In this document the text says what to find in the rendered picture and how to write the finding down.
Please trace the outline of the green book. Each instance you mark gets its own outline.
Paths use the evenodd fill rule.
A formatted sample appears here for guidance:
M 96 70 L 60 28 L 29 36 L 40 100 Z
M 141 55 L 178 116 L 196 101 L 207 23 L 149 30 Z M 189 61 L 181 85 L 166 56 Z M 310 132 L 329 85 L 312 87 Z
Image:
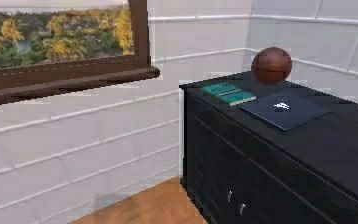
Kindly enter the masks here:
M 238 105 L 256 99 L 251 92 L 244 91 L 230 83 L 223 82 L 202 87 L 201 90 L 219 100 L 227 103 L 229 106 Z

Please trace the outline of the brown basketball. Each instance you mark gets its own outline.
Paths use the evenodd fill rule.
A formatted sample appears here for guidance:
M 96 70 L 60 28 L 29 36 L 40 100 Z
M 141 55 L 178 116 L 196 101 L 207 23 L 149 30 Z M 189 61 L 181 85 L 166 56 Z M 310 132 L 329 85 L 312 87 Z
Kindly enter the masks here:
M 251 71 L 264 84 L 284 81 L 291 73 L 292 59 L 282 48 L 269 47 L 258 52 L 252 60 Z

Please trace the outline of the dark blue closed laptop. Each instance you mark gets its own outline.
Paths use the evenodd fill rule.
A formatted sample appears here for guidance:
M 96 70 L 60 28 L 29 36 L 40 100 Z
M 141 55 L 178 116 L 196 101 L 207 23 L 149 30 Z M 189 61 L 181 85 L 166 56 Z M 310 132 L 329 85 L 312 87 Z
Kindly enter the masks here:
M 327 108 L 287 92 L 275 93 L 243 103 L 240 108 L 284 131 L 329 113 Z

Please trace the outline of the black chest of drawers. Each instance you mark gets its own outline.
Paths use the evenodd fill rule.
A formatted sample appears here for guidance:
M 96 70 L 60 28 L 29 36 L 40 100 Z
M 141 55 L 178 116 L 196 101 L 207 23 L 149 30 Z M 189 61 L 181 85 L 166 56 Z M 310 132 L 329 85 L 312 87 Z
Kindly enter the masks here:
M 358 104 L 251 72 L 227 82 L 265 97 L 289 91 L 328 114 L 283 131 L 182 85 L 181 184 L 208 224 L 358 224 Z

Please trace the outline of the brown framed window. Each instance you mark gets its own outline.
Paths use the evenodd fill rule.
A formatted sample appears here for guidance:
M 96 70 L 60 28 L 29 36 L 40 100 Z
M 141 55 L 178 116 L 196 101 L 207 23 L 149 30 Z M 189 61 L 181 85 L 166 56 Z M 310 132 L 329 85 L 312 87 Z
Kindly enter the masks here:
M 147 0 L 0 0 L 0 105 L 159 75 Z

